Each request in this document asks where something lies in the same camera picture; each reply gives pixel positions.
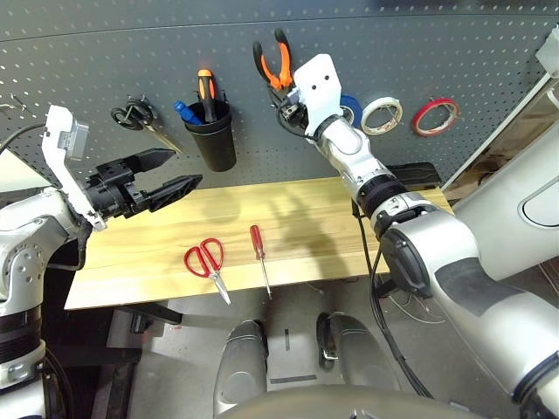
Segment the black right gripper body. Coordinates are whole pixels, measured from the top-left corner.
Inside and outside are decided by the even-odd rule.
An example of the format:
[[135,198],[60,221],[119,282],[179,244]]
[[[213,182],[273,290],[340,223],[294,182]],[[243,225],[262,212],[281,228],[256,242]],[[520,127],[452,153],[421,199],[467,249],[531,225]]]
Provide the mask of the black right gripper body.
[[300,89],[297,86],[274,91],[274,106],[283,122],[289,127],[305,130],[307,127],[307,109],[300,102]]

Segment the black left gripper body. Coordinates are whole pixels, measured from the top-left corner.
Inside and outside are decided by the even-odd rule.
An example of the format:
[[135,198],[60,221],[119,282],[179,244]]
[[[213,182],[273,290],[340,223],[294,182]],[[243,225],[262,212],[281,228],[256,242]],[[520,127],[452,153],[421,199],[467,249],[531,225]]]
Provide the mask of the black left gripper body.
[[104,219],[129,218],[149,209],[149,193],[136,188],[135,175],[151,170],[142,159],[117,159],[99,165],[85,182],[85,193]]

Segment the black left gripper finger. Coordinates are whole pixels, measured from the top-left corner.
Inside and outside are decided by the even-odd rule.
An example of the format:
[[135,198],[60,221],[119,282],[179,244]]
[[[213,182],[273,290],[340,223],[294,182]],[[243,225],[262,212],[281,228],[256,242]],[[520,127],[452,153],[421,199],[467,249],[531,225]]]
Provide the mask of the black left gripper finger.
[[125,165],[133,174],[146,173],[161,167],[176,154],[167,148],[151,148],[125,158]]
[[181,175],[148,193],[148,210],[156,212],[183,199],[203,180],[202,175]]

